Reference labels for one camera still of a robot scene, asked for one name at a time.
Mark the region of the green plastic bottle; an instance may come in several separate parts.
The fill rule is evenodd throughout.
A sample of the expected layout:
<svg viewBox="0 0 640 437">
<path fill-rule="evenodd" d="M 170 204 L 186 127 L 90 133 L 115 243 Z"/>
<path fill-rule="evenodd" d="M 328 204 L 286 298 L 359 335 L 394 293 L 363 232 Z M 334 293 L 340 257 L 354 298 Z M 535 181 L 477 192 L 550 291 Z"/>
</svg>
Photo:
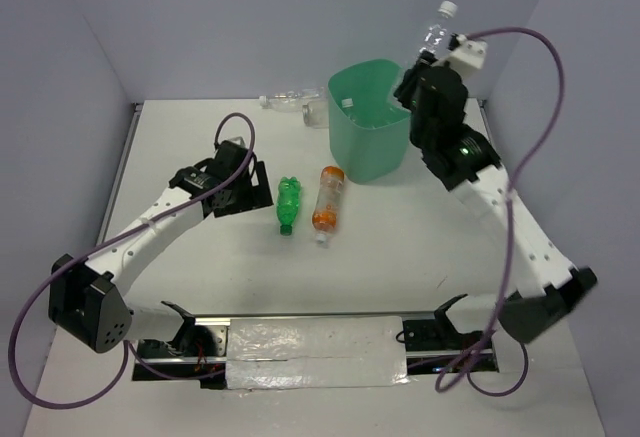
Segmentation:
<svg viewBox="0 0 640 437">
<path fill-rule="evenodd" d="M 296 222 L 300 203 L 302 185 L 296 177 L 283 177 L 278 184 L 276 215 L 279 222 L 279 233 L 290 236 Z"/>
</svg>

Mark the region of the orange label plastic bottle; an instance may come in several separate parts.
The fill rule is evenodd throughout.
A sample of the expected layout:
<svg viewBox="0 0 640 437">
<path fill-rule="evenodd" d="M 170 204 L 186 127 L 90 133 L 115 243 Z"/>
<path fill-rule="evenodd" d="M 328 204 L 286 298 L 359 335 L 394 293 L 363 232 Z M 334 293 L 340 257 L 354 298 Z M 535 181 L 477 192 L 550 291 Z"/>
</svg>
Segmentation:
<svg viewBox="0 0 640 437">
<path fill-rule="evenodd" d="M 345 174 L 335 166 L 325 167 L 320 176 L 316 205 L 312 214 L 315 241 L 326 245 L 337 228 Z"/>
</svg>

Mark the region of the clear jar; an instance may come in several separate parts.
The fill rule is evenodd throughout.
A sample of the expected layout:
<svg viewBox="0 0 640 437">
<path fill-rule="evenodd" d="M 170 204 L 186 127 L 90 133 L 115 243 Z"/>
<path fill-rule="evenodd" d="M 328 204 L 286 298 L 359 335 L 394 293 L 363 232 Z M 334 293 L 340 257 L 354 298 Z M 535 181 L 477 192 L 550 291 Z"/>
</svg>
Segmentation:
<svg viewBox="0 0 640 437">
<path fill-rule="evenodd" d="M 329 126 L 328 101 L 311 100 L 302 105 L 302 117 L 306 127 L 324 129 Z"/>
</svg>

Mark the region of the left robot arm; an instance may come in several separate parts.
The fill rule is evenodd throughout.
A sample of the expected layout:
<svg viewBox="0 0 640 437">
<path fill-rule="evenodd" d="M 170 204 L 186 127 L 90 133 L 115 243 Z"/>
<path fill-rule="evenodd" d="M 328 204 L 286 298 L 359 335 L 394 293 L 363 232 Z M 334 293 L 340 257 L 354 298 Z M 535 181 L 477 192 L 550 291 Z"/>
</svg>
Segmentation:
<svg viewBox="0 0 640 437">
<path fill-rule="evenodd" d="M 96 353 L 124 340 L 155 340 L 184 355 L 201 332 L 195 316 L 168 300 L 144 307 L 126 296 L 143 271 L 182 234 L 209 217 L 269 207 L 273 198 L 264 162 L 225 140 L 210 158 L 179 169 L 160 197 L 106 244 L 76 263 L 62 256 L 49 287 L 48 316 Z"/>
</svg>

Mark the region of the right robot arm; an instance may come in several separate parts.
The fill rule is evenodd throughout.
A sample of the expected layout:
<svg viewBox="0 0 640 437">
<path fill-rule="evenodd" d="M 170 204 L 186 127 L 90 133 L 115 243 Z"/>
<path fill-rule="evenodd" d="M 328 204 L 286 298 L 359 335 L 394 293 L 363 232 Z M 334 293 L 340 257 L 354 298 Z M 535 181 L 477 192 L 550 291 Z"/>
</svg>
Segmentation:
<svg viewBox="0 0 640 437">
<path fill-rule="evenodd" d="M 393 96 L 410 112 L 409 140 L 427 169 L 490 236 L 505 240 L 508 273 L 497 319 L 517 342 L 533 342 L 596 287 L 595 272 L 574 265 L 551 242 L 489 140 L 466 124 L 468 90 L 451 63 L 421 52 Z"/>
</svg>

